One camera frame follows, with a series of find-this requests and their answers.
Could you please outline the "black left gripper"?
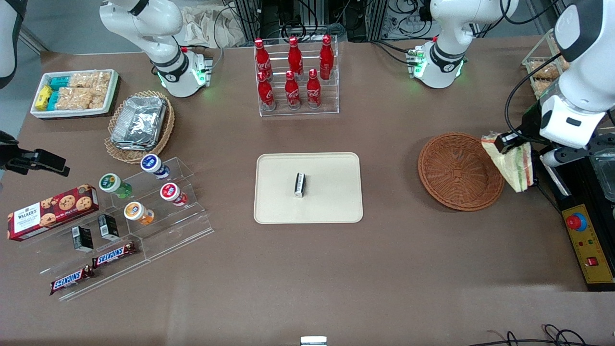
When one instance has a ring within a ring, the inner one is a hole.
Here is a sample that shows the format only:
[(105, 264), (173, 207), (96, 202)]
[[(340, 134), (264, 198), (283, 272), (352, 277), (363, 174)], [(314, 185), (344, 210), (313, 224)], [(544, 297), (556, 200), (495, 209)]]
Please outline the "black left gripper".
[(507, 153), (528, 142), (544, 142), (540, 135), (541, 116), (541, 104), (537, 100), (521, 117), (521, 131), (509, 131), (496, 136), (495, 147), (498, 153)]

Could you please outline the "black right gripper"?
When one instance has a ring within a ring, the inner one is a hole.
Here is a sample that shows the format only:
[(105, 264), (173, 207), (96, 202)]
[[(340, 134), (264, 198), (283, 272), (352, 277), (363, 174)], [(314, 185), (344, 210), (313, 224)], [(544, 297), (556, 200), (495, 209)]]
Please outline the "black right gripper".
[(34, 163), (35, 170), (45, 170), (61, 176), (70, 174), (66, 159), (46, 150), (29, 151), (21, 149), (18, 141), (7, 132), (0, 132), (0, 168), (2, 170), (29, 170)]

